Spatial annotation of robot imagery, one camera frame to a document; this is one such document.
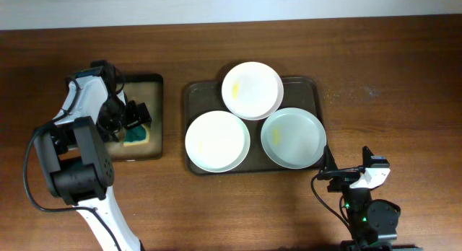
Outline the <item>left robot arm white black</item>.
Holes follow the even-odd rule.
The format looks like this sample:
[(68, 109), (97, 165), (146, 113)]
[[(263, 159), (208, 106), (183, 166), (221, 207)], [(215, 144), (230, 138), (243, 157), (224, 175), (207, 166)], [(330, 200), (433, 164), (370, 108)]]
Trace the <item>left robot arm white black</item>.
[(25, 187), (32, 205), (43, 212), (76, 211), (103, 250), (143, 250), (115, 199), (113, 163), (105, 147), (121, 130), (134, 129), (145, 140), (152, 121), (144, 103), (127, 99), (125, 76), (106, 60), (68, 76), (67, 97), (58, 114), (36, 128), (27, 149), (34, 149), (45, 183), (63, 208), (45, 208)]

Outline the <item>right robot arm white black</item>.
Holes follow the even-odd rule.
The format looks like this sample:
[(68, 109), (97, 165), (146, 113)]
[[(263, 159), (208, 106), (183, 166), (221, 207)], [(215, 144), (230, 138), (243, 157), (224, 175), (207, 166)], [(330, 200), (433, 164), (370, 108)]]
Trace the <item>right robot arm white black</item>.
[(348, 229), (351, 239), (341, 242), (341, 250), (392, 250), (397, 239), (396, 227), (401, 208), (383, 199), (373, 199), (371, 192), (380, 187), (391, 169), (388, 160), (362, 147), (362, 164), (339, 169), (331, 150), (324, 150), (324, 162), (313, 180), (328, 180), (327, 191), (341, 193), (336, 212), (315, 194), (320, 203)]

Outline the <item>pinkish white plate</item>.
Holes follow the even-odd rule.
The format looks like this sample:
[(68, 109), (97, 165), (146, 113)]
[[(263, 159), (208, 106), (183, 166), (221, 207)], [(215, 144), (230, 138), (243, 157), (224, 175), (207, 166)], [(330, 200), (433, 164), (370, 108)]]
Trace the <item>pinkish white plate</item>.
[(225, 75), (221, 94), (228, 110), (245, 120), (261, 120), (282, 103), (282, 78), (272, 67), (255, 61), (240, 63)]

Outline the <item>green yellow sponge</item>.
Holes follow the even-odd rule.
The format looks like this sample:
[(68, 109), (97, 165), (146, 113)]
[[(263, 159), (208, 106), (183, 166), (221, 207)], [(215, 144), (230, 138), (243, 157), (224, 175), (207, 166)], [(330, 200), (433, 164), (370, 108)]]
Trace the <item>green yellow sponge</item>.
[(146, 125), (139, 125), (126, 131), (123, 146), (136, 146), (149, 141), (150, 128)]

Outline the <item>cream white plate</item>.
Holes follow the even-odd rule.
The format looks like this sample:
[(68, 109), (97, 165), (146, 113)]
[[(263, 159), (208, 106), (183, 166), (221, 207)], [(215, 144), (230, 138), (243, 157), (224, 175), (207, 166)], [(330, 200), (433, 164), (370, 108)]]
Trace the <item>cream white plate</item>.
[(186, 131), (188, 158), (211, 173), (228, 172), (239, 166), (250, 151), (250, 132), (236, 115), (214, 110), (198, 116)]

